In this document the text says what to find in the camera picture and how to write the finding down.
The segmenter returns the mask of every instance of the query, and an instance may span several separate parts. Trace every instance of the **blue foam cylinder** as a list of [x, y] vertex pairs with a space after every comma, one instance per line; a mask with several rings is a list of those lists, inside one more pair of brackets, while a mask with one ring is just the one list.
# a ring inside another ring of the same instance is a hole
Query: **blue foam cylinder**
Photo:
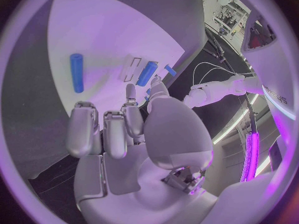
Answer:
[[169, 65], [165, 66], [165, 69], [168, 70], [168, 72], [172, 75], [175, 76], [176, 75], [176, 71], [174, 69], [172, 69]]
[[84, 91], [83, 86], [83, 56], [75, 53], [70, 56], [73, 86], [76, 93]]
[[147, 66], [141, 72], [136, 85], [142, 87], [146, 86], [146, 84], [149, 82], [150, 78], [152, 77], [157, 68], [158, 65], [156, 62], [149, 61]]

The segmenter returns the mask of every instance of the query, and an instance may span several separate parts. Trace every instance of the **purple led strip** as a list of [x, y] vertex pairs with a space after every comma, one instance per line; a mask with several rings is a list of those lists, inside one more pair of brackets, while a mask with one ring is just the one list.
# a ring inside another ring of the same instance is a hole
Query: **purple led strip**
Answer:
[[259, 161], [259, 134], [252, 133], [246, 137], [246, 155], [240, 182], [255, 178]]

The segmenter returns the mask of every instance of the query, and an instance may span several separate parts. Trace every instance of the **robotic hand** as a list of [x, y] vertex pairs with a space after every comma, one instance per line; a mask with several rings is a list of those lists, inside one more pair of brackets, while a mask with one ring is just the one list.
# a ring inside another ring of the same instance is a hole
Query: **robotic hand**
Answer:
[[226, 81], [211, 81], [191, 87], [184, 104], [189, 108], [201, 107], [221, 100], [226, 95], [244, 95], [246, 92], [263, 95], [262, 83], [257, 77], [231, 76]]

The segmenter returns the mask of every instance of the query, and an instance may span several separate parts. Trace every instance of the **blue block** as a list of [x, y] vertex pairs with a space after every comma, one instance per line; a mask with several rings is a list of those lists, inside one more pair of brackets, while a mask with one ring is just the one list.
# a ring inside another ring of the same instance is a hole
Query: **blue block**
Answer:
[[168, 72], [172, 75], [175, 76], [176, 75], [176, 71], [174, 69], [172, 69], [169, 65], [165, 66], [165, 69], [168, 70]]
[[84, 91], [83, 86], [83, 56], [81, 54], [72, 54], [71, 60], [71, 72], [73, 79], [73, 86], [76, 93]]
[[152, 77], [152, 75], [154, 74], [157, 68], [158, 68], [157, 63], [153, 61], [149, 61], [147, 66], [141, 72], [136, 85], [142, 87], [146, 86], [146, 84], [149, 82], [150, 78]]

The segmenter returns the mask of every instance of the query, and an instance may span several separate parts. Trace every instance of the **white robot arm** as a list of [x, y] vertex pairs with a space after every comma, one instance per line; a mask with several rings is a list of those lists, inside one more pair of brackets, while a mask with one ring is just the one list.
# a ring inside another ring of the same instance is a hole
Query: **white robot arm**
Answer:
[[234, 75], [226, 81], [211, 81], [191, 87], [184, 98], [184, 104], [189, 108], [201, 107], [221, 100], [226, 95], [241, 96], [246, 92], [264, 94], [262, 83], [257, 77]]

